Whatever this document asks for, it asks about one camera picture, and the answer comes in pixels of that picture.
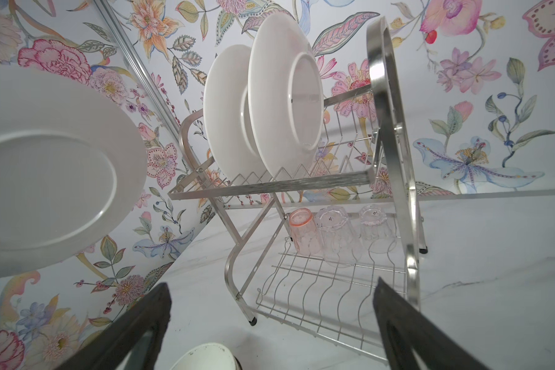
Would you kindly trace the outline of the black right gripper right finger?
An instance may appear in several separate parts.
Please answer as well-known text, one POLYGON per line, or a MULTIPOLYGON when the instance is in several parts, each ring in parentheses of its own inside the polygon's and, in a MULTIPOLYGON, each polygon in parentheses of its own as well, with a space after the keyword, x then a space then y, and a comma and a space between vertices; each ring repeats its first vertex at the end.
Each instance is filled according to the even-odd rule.
POLYGON ((372 305, 392 369, 485 369, 382 278, 372 305))

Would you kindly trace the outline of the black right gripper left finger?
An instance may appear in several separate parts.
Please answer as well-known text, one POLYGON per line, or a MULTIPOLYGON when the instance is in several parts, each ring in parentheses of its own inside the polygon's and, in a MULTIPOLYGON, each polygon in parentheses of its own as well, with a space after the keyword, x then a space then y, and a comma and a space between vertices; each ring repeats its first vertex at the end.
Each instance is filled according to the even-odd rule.
POLYGON ((156 285, 60 369, 153 369, 171 320, 171 293, 156 285))

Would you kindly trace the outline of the orange white bowl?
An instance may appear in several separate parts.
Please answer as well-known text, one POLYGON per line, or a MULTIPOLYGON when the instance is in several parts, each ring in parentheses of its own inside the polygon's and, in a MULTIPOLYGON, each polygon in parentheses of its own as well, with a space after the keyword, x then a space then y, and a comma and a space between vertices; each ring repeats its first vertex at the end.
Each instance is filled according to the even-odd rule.
POLYGON ((228 347, 210 342, 187 351, 171 370, 242 370, 242 365, 228 347))

